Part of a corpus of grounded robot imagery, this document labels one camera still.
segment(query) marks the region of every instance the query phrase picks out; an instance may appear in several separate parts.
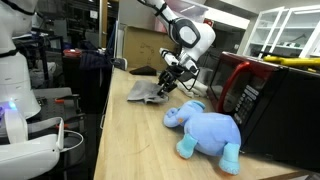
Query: blue stuffed elephant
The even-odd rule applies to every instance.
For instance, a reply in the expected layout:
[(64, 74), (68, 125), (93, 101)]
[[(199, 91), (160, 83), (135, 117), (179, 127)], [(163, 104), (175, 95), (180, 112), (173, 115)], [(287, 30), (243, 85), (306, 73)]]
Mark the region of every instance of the blue stuffed elephant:
[(188, 101), (179, 108), (171, 108), (164, 117), (165, 126), (184, 127), (184, 137), (176, 145), (181, 157), (188, 159), (194, 149), (209, 156), (222, 156), (219, 167), (233, 175), (239, 173), (241, 137), (231, 116), (204, 113), (205, 105)]

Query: microwave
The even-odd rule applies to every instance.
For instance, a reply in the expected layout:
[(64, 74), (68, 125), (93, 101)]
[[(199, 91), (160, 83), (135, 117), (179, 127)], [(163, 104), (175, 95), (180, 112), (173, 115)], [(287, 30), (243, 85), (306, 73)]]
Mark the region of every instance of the microwave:
[(320, 75), (223, 52), (207, 90), (233, 117), (241, 151), (320, 170)]

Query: gray cloth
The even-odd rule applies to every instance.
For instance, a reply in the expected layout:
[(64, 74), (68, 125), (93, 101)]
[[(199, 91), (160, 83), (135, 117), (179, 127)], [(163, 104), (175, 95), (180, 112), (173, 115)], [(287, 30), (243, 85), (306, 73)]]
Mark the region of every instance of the gray cloth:
[(166, 103), (169, 101), (167, 95), (160, 97), (157, 93), (161, 86), (152, 83), (151, 81), (139, 80), (135, 83), (128, 95), (128, 101), (151, 103)]

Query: wooden table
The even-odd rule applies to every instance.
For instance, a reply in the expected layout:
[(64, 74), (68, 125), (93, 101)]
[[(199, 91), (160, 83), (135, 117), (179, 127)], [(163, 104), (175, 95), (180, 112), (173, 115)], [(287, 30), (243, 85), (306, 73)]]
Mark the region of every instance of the wooden table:
[[(108, 108), (96, 164), (96, 180), (216, 180), (261, 179), (283, 175), (297, 169), (260, 157), (240, 155), (240, 174), (229, 176), (219, 167), (219, 157), (199, 152), (184, 160), (175, 145), (183, 137), (183, 128), (167, 128), (163, 116), (171, 107), (190, 100), (175, 89), (170, 100), (161, 105), (127, 102), (127, 95), (137, 80), (157, 82), (157, 77), (133, 76), (115, 69), (110, 88)], [(209, 101), (198, 99), (213, 111)]]

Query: cardboard box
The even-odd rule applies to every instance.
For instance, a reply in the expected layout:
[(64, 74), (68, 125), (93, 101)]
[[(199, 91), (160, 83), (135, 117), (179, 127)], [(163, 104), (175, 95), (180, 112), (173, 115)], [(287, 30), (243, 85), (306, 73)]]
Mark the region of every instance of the cardboard box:
[(127, 26), (124, 30), (123, 57), (128, 67), (150, 66), (158, 71), (167, 68), (160, 56), (160, 48), (176, 52), (177, 45), (165, 33)]

